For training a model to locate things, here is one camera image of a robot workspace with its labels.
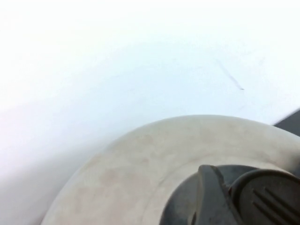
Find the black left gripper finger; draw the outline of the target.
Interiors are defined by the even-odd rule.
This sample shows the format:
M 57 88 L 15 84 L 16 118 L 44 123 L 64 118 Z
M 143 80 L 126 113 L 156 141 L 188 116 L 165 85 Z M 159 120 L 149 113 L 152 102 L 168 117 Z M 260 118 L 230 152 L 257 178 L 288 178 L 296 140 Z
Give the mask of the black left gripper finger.
M 196 194 L 197 225 L 236 225 L 233 203 L 220 171 L 211 165 L 198 169 Z

